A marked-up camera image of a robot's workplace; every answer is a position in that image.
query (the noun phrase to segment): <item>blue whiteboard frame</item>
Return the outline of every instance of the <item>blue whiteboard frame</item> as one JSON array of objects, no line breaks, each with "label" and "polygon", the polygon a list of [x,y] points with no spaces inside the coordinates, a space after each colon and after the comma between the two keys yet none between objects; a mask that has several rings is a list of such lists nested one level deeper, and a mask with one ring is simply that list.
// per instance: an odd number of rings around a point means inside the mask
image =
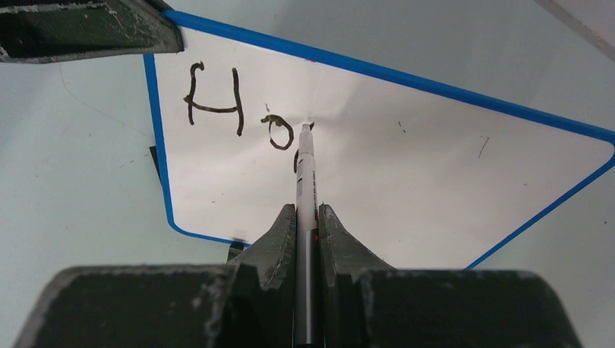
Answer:
[{"label": "blue whiteboard frame", "polygon": [[[381,67],[375,64],[360,61],[349,57],[335,54],[322,49],[316,49],[310,46],[302,45],[273,36],[268,36],[261,33],[256,33],[251,30],[234,27],[213,20],[197,17],[191,14],[165,11],[164,16],[177,26],[190,28],[205,33],[213,34],[223,38],[229,38],[235,41],[241,41],[246,44],[271,49],[292,56],[309,59],[314,62],[338,67],[344,70],[349,70],[355,73],[379,78],[393,83],[398,83],[411,88],[416,88],[421,91],[437,94],[450,99],[458,100],[467,104],[484,107],[497,112],[502,112],[510,116],[519,117],[524,120],[549,125],[554,128],[559,128],[572,133],[578,133],[583,136],[589,136],[602,141],[609,142],[615,148],[615,132],[604,128],[599,128],[593,125],[588,125],[575,120],[569,120],[563,117],[541,112],[521,105],[512,104],[506,101],[495,99],[489,96],[484,96],[478,93],[466,91],[461,88],[446,85],[444,83],[435,82],[426,78],[420,78],[415,75],[410,75],[405,72],[396,71],[387,67]],[[220,239],[211,236],[203,236],[201,234],[190,233],[179,228],[173,219],[173,205],[170,197],[170,185],[167,170],[167,160],[165,153],[165,137],[162,133],[162,117],[160,114],[160,100],[158,96],[158,83],[156,76],[156,63],[153,54],[144,55],[145,73],[147,80],[147,89],[149,91],[149,104],[152,108],[152,120],[154,124],[154,136],[156,139],[156,149],[158,154],[158,164],[160,167],[160,180],[162,182],[162,191],[165,197],[165,207],[169,225],[177,230],[177,232],[187,236],[197,237],[201,239],[209,239],[211,241],[219,241],[230,244],[233,241],[228,239]],[[545,217],[549,212],[553,211],[557,206],[564,203],[568,198],[589,185],[596,178],[604,174],[607,170],[615,165],[615,153],[611,159],[587,176],[576,186],[568,190],[565,194],[557,198],[553,203],[549,204],[545,209],[529,219],[511,234],[506,236],[502,241],[487,250],[483,255],[474,260],[466,269],[476,267],[479,263],[488,258],[491,254],[502,248],[512,239],[517,237],[523,231],[534,225],[538,220]]]}]

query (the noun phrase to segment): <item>gray surface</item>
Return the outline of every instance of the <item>gray surface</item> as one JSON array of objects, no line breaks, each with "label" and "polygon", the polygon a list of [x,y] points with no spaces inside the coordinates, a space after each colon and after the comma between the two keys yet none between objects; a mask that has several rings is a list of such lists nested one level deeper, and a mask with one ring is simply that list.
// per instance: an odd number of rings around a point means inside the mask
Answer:
[{"label": "gray surface", "polygon": [[[169,4],[615,129],[615,64],[531,0]],[[141,58],[72,62],[62,71],[70,93],[59,65],[0,65],[2,346],[52,274],[69,265],[226,256],[226,246],[166,225],[147,152]],[[614,184],[615,173],[606,173],[482,265],[545,277],[586,347],[615,340]]]},{"label": "gray surface", "polygon": [[615,61],[615,1],[535,0],[562,23]]}]

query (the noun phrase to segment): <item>white marker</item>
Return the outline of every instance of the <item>white marker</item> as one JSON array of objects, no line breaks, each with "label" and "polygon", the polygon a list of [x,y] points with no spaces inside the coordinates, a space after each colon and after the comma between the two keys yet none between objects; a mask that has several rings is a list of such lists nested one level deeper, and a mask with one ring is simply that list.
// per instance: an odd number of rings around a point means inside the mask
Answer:
[{"label": "white marker", "polygon": [[295,346],[323,343],[318,319],[317,277],[320,274],[318,250],[318,205],[316,200],[316,162],[310,125],[303,125],[297,157],[297,261],[294,293]]}]

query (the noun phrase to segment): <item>whiteboard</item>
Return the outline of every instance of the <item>whiteboard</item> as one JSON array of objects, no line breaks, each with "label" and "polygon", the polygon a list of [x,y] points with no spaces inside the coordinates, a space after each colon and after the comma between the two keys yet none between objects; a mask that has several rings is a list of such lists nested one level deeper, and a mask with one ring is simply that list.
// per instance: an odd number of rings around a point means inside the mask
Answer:
[{"label": "whiteboard", "polygon": [[[186,50],[144,60],[169,224],[190,236],[262,236],[294,202],[304,123],[315,123],[318,200],[398,268],[473,267],[615,162],[609,130],[166,15]],[[275,124],[270,140],[267,115],[294,141]]]}]

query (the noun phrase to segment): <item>black marker writing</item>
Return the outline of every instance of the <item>black marker writing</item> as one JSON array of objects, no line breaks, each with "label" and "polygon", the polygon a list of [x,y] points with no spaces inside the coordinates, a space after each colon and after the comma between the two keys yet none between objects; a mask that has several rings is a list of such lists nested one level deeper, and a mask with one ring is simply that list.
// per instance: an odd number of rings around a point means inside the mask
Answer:
[{"label": "black marker writing", "polygon": [[244,130],[244,110],[242,108],[242,99],[239,95],[239,74],[237,73],[237,69],[233,68],[233,92],[235,94],[235,107],[227,107],[227,108],[217,108],[217,107],[205,107],[202,105],[198,105],[194,102],[194,93],[197,90],[197,77],[195,76],[195,72],[197,69],[203,71],[205,70],[205,66],[203,62],[194,63],[190,67],[190,92],[183,100],[188,103],[188,122],[190,125],[194,125],[194,118],[192,116],[192,108],[195,107],[198,110],[207,111],[207,112],[216,112],[216,113],[231,113],[237,111],[239,114],[239,126],[237,128],[237,135],[242,136],[242,131]]},{"label": "black marker writing", "polygon": [[[294,132],[292,130],[292,127],[288,124],[287,121],[284,120],[284,118],[279,117],[278,115],[267,115],[260,122],[261,123],[269,122],[269,142],[271,143],[271,145],[273,145],[273,147],[275,147],[278,150],[286,150],[286,149],[288,149],[292,145],[292,142],[294,140]],[[273,138],[271,137],[271,124],[275,124],[278,127],[285,127],[288,130],[288,132],[289,132],[289,140],[286,143],[286,145],[279,146],[273,140]]]}]

